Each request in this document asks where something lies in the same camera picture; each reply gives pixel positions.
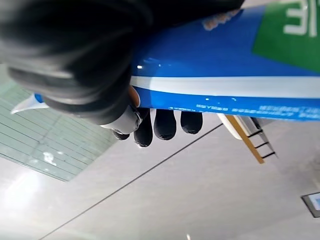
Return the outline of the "black cloth robot right hand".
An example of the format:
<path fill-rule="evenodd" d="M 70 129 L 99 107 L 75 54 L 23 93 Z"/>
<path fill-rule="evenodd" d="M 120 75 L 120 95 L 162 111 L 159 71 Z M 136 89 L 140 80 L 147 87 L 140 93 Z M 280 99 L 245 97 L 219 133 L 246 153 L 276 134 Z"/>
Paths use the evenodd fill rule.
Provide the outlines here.
<path fill-rule="evenodd" d="M 240 9 L 241 0 L 3 0 L 0 61 L 9 76 L 61 113 L 134 136 L 148 147 L 177 131 L 172 110 L 151 119 L 130 85 L 136 40 Z"/>

